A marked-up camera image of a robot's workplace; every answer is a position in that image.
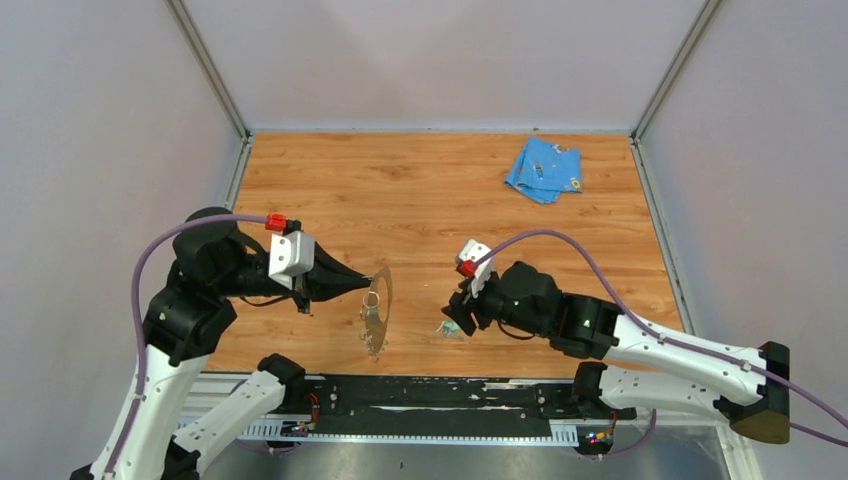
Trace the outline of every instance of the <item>folded blue cloth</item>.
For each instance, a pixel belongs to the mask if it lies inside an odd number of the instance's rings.
[[[582,193],[580,151],[529,138],[504,181],[538,203],[554,203],[561,192]]]

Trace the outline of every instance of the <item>white wall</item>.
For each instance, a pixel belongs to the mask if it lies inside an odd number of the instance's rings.
[[[727,0],[644,145],[687,301],[714,339],[792,348],[792,377],[848,413],[848,3]],[[794,420],[848,438],[793,397]],[[843,479],[801,433],[766,479]]]
[[[129,386],[138,254],[238,141],[161,0],[2,2],[0,71],[0,478],[68,478]]]
[[[703,0],[187,0],[254,129],[636,126]]]

